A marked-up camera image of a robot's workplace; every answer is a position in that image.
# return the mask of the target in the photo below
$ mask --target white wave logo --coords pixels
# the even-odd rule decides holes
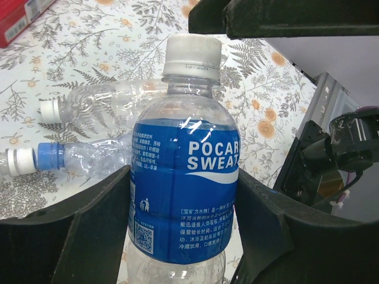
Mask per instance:
[[[209,179],[222,185],[229,185],[238,180],[238,171],[239,169],[237,168],[232,173],[194,172],[186,173],[186,175],[201,176],[204,179]]]

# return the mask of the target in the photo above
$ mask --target clear plastic bottle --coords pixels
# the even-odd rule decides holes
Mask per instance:
[[[212,98],[221,42],[168,39],[167,94],[133,130],[129,284],[219,284],[232,232],[239,132]]]
[[[38,169],[60,169],[103,179],[130,164],[131,133],[91,143],[40,143]]]
[[[0,177],[15,177],[36,171],[36,156],[33,148],[6,149],[0,152]]]
[[[42,101],[44,123],[71,122],[92,133],[133,128],[138,116],[154,98],[167,91],[161,80],[122,80],[75,88],[66,99]]]

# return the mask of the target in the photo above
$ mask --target plastic bottle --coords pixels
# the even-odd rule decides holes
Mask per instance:
[[[75,88],[66,99],[41,101],[44,123],[71,122],[76,127],[102,134],[133,128],[140,113],[154,98],[167,91],[161,80],[122,80]]]
[[[130,164],[131,133],[91,143],[40,143],[38,169],[62,167],[95,179],[103,179]]]
[[[168,92],[133,130],[129,284],[222,284],[240,138],[212,99],[220,58],[213,37],[168,38]]]
[[[37,171],[33,148],[6,149],[0,152],[0,177],[27,175]]]

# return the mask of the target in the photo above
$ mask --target blue label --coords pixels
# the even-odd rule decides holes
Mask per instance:
[[[198,123],[188,128],[142,123],[133,132],[132,242],[169,263],[218,255],[232,232],[238,130],[219,130],[209,123],[202,128]]]

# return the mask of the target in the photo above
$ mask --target table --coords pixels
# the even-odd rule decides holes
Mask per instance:
[[[6,49],[0,50],[0,146],[37,147],[47,141],[91,141],[70,125],[46,125],[40,100],[111,78],[162,76],[168,35],[187,33],[197,0],[57,0]],[[272,187],[315,86],[265,40],[223,43],[215,93],[242,138],[240,166]],[[111,131],[109,137],[118,135]],[[66,169],[0,181],[0,218],[23,217],[98,182]],[[224,284],[242,255],[237,220],[226,249]],[[127,283],[124,251],[118,284]]]

